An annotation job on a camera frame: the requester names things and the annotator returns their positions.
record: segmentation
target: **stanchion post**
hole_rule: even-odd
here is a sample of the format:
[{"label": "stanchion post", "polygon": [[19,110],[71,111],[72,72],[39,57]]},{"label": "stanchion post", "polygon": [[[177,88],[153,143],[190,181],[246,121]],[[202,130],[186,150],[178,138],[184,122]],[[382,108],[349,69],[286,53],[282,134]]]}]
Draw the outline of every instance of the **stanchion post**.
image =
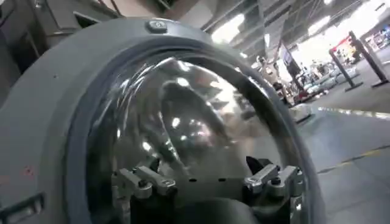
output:
[{"label": "stanchion post", "polygon": [[329,54],[331,56],[331,58],[333,59],[333,61],[335,61],[337,67],[340,69],[341,73],[343,74],[343,76],[346,78],[348,84],[350,85],[350,87],[346,88],[346,92],[352,90],[352,89],[355,89],[359,86],[361,86],[363,84],[363,82],[359,82],[357,84],[355,84],[351,77],[348,75],[347,71],[344,69],[344,67],[342,66],[341,62],[338,60],[338,58],[335,56],[335,53],[333,52],[332,49],[329,50]]},{"label": "stanchion post", "polygon": [[366,49],[363,46],[363,43],[356,38],[355,34],[352,31],[349,32],[349,36],[351,37],[352,40],[351,44],[356,47],[356,50],[358,52],[363,54],[370,67],[374,70],[374,72],[379,78],[379,82],[373,84],[371,87],[374,88],[389,83],[389,80],[386,78],[384,70],[381,69],[381,66],[375,62],[375,60],[371,57],[370,53],[366,51]]}]

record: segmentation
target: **metal clamp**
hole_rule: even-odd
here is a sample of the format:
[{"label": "metal clamp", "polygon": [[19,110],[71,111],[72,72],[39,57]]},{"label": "metal clamp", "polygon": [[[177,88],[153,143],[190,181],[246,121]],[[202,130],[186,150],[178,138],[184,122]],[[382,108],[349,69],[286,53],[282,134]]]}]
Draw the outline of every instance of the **metal clamp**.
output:
[{"label": "metal clamp", "polygon": [[274,197],[289,197],[292,194],[302,193],[303,174],[299,178],[302,180],[295,180],[297,178],[298,168],[294,166],[287,166],[280,174],[277,183],[271,181],[269,185],[269,192]]},{"label": "metal clamp", "polygon": [[146,166],[137,167],[135,174],[143,180],[150,181],[160,195],[167,195],[171,189],[176,187],[174,180],[167,179]]},{"label": "metal clamp", "polygon": [[259,172],[251,177],[244,179],[244,185],[253,193],[259,194],[263,190],[265,184],[271,179],[277,177],[278,167],[274,164],[268,164]]},{"label": "metal clamp", "polygon": [[132,195],[139,199],[152,196],[152,184],[143,181],[125,168],[119,170],[117,180],[118,193],[127,198]]}]

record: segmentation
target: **concrete floor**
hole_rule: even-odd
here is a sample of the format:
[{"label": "concrete floor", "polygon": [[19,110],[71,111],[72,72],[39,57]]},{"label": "concrete floor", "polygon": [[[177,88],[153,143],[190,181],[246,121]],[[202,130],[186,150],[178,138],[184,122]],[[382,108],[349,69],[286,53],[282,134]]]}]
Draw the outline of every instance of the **concrete floor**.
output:
[{"label": "concrete floor", "polygon": [[[390,48],[378,56],[390,60]],[[377,77],[371,68],[365,61],[357,68],[361,75],[354,81],[363,86],[347,93],[347,83],[332,89],[310,103],[314,116],[299,125],[319,173],[329,224],[390,223],[390,84],[372,89]],[[385,68],[390,77],[390,66]]]}]

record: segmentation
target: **bolt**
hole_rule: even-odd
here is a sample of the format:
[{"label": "bolt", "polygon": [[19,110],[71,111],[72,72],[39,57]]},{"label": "bolt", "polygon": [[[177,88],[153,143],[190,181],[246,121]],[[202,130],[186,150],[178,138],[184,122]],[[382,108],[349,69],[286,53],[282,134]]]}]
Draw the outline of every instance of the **bolt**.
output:
[{"label": "bolt", "polygon": [[147,22],[146,27],[152,33],[166,33],[168,30],[166,23],[157,20]]},{"label": "bolt", "polygon": [[147,185],[147,181],[144,181],[144,180],[141,180],[140,182],[138,182],[138,187],[146,187]]},{"label": "bolt", "polygon": [[282,181],[281,181],[280,177],[275,177],[274,179],[271,180],[271,184],[273,184],[273,185],[278,185],[281,182]]}]

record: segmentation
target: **person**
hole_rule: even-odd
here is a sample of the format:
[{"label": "person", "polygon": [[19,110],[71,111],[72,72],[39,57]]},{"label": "person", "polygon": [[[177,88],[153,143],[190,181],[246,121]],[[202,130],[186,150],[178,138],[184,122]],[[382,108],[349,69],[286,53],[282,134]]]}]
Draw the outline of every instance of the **person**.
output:
[{"label": "person", "polygon": [[276,90],[277,93],[282,94],[282,101],[286,105],[289,105],[287,101],[287,92],[285,87],[283,86],[283,83],[279,77],[279,67],[278,64],[275,62],[271,65],[268,65],[266,63],[266,60],[264,58],[260,59],[261,69],[260,74],[263,76],[263,78],[271,84],[272,87]]}]

